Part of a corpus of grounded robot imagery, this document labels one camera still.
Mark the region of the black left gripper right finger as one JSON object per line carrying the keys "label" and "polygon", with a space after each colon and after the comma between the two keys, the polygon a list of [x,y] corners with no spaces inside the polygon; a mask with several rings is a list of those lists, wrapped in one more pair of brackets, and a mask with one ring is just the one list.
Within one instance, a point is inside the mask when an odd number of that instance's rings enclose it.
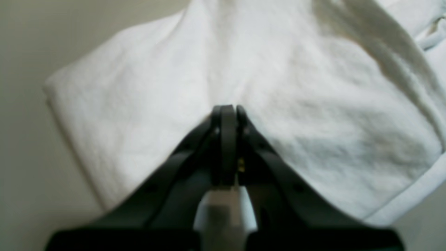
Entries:
{"label": "black left gripper right finger", "polygon": [[242,175],[257,223],[247,251],[404,251],[395,230],[346,215],[288,166],[237,105]]}

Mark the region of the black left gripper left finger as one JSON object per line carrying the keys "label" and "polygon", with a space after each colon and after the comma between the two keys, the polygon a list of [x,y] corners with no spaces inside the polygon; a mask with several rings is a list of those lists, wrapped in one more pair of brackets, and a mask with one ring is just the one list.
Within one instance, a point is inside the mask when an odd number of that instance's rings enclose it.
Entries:
{"label": "black left gripper left finger", "polygon": [[236,143],[233,106],[215,106],[123,203],[85,227],[55,233],[46,250],[201,250],[196,212],[210,189],[235,184]]}

